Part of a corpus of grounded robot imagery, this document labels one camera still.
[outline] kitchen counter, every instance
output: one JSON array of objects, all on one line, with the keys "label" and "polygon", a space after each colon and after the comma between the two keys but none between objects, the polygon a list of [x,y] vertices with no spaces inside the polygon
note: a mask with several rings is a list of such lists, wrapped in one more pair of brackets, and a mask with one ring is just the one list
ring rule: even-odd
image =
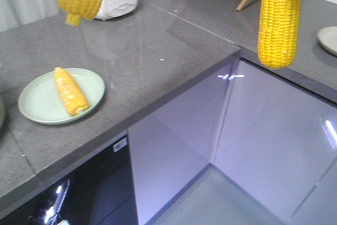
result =
[{"label": "kitchen counter", "polygon": [[[132,14],[83,21],[80,28],[65,25],[62,13],[0,33],[0,92],[7,111],[0,134],[0,219],[226,63],[238,57],[258,63],[260,1],[237,13],[239,2],[140,0]],[[304,0],[296,61],[273,70],[332,103],[337,59],[315,35],[334,25],[336,11],[332,3]],[[20,92],[57,66],[99,74],[106,85],[102,102],[71,123],[26,119],[17,107]]]}]

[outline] plate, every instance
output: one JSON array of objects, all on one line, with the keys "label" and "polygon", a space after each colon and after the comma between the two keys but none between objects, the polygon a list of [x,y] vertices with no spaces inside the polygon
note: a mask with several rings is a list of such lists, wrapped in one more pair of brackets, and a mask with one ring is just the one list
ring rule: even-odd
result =
[{"label": "plate", "polygon": [[320,29],[317,37],[322,47],[337,56],[337,26],[329,26]]},{"label": "plate", "polygon": [[71,116],[58,94],[54,72],[44,74],[28,84],[18,99],[20,112],[28,119],[47,125],[75,121],[90,113],[101,101],[105,84],[96,73],[85,69],[66,69],[76,79],[89,102],[89,109],[77,116]]}]

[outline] dishwasher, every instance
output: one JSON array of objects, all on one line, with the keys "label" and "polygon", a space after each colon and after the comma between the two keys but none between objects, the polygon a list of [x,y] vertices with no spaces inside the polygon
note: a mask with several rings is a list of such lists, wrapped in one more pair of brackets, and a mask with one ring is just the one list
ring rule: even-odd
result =
[{"label": "dishwasher", "polygon": [[138,225],[127,135],[9,214],[0,225]]}]

